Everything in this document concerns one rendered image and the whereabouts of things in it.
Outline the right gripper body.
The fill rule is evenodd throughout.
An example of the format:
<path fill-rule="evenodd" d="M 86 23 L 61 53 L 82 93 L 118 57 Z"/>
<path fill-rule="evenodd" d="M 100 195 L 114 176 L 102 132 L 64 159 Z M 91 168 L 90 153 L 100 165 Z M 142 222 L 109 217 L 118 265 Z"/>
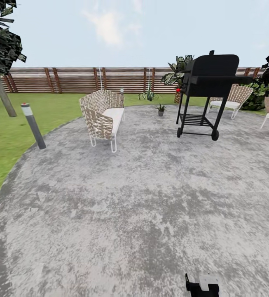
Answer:
<path fill-rule="evenodd" d="M 199 283 L 190 283 L 189 288 L 191 297 L 219 297 L 216 284 L 208 284 L 209 291 L 202 291 Z"/>

